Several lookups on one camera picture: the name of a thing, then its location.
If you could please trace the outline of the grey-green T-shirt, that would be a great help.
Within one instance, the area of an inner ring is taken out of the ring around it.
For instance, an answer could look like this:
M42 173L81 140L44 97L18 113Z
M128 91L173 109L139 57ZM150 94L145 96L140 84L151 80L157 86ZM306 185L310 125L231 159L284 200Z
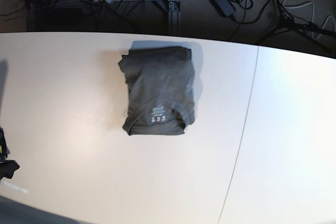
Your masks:
M181 46L130 50L118 63L128 86L128 135L182 135L195 121L192 51Z

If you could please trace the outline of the black cloth pile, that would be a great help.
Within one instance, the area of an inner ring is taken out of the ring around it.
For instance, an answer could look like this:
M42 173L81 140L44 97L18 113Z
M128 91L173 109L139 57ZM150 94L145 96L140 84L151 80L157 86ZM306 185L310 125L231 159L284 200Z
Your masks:
M12 179L14 173L20 168L15 160L9 160L9 149L6 144L4 131L1 128L1 163L0 163L0 180L3 178Z

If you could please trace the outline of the black tripod stand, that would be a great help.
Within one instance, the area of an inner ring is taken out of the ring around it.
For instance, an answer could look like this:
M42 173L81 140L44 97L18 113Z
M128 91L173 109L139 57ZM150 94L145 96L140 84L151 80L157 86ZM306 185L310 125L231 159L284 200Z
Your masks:
M277 11L279 14L278 18L278 24L268 33L260 37L257 41L256 44L260 45L262 42L264 42L267 38L270 38L275 35L287 33L287 32L293 32L308 41L318 45L324 50L327 50L327 48L319 43L317 39L314 39L312 35L308 35L308 33L311 34L318 34L318 35L324 35L327 37L331 37L335 39L335 20L332 16L328 16L325 19L325 23L328 22L328 20L332 20L334 23L334 31L330 31L327 29L324 29L322 27L319 27L316 25L314 22L309 22L307 20L304 20L303 24L296 23L295 18L303 20L303 18L297 17L290 12L287 11L288 8L286 8L283 3L280 2L280 0L275 0Z

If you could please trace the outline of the aluminium table leg profile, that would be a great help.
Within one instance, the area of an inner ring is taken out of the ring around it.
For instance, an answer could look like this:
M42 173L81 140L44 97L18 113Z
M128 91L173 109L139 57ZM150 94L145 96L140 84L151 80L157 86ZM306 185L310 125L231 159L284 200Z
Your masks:
M181 33L181 0L167 0L168 28L170 36Z

